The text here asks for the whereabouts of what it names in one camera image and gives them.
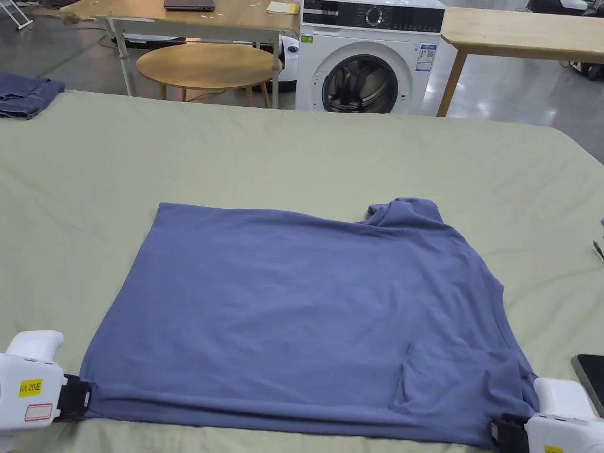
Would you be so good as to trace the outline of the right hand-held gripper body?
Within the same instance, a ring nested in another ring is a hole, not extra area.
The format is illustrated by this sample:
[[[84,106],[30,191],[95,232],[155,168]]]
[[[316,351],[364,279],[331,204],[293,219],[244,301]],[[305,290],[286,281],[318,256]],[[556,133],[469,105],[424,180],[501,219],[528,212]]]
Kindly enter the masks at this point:
[[[538,377],[534,390],[540,412],[531,418],[505,413],[490,424],[499,452],[603,452],[603,419],[581,384]]]

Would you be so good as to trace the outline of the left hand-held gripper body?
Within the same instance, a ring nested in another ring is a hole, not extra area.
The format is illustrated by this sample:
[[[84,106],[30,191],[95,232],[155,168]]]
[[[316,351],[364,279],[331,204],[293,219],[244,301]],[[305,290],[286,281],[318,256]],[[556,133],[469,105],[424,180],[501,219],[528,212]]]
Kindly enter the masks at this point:
[[[65,373],[54,360],[64,335],[18,333],[1,353],[1,424],[49,425],[79,421],[92,397],[90,382]]]

